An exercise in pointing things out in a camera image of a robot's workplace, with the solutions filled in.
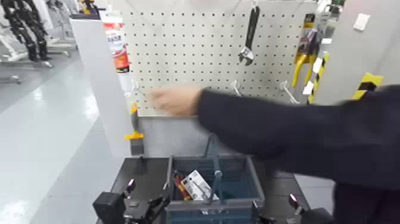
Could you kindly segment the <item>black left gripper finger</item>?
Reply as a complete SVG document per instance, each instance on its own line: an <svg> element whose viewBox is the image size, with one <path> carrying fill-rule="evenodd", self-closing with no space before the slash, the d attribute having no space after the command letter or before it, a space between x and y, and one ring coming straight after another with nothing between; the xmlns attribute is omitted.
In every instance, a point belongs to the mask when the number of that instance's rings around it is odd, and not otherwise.
<svg viewBox="0 0 400 224"><path fill-rule="evenodd" d="M160 195L156 199L151 199L148 201L148 219L156 220L158 216L165 210L165 208L170 204L171 197L168 195L163 197Z"/></svg>
<svg viewBox="0 0 400 224"><path fill-rule="evenodd" d="M130 199L131 192L136 188L136 183L134 179L128 181L127 186L124 190L124 198Z"/></svg>

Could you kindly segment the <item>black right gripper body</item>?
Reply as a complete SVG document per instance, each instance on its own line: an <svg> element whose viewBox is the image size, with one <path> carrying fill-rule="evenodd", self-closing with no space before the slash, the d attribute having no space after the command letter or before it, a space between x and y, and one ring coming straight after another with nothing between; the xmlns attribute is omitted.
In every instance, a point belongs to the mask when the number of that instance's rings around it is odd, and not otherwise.
<svg viewBox="0 0 400 224"><path fill-rule="evenodd" d="M267 216L270 223L274 224L300 224L301 216L290 215L290 216Z"/></svg>

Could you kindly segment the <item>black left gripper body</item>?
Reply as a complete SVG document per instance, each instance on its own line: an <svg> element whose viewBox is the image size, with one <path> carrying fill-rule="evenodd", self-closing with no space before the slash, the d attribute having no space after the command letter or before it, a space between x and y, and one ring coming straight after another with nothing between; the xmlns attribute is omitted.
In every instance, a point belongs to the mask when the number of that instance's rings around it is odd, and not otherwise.
<svg viewBox="0 0 400 224"><path fill-rule="evenodd" d="M153 200L134 200L126 199L126 209L124 212L125 223L129 224L150 224L155 218L154 209L157 203Z"/></svg>

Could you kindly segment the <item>person's bare hand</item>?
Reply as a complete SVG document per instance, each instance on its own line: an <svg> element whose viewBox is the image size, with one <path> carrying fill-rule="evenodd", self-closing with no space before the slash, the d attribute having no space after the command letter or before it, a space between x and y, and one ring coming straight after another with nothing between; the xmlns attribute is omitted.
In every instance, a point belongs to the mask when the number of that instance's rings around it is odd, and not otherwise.
<svg viewBox="0 0 400 224"><path fill-rule="evenodd" d="M156 109L174 116L194 116L203 90L186 85L158 88L152 91L152 103Z"/></svg>

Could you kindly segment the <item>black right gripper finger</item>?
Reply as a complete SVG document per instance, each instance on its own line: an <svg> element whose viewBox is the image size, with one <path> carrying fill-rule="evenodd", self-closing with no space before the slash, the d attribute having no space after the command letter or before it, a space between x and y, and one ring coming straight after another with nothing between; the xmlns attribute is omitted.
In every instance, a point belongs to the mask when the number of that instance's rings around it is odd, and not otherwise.
<svg viewBox="0 0 400 224"><path fill-rule="evenodd" d="M260 208L256 201L252 201L252 224L275 224L276 220L272 217L265 217L260 213Z"/></svg>
<svg viewBox="0 0 400 224"><path fill-rule="evenodd" d="M289 202L290 206L295 209L295 214L300 215L301 214L301 206L298 203L297 198L293 194L289 195L288 202Z"/></svg>

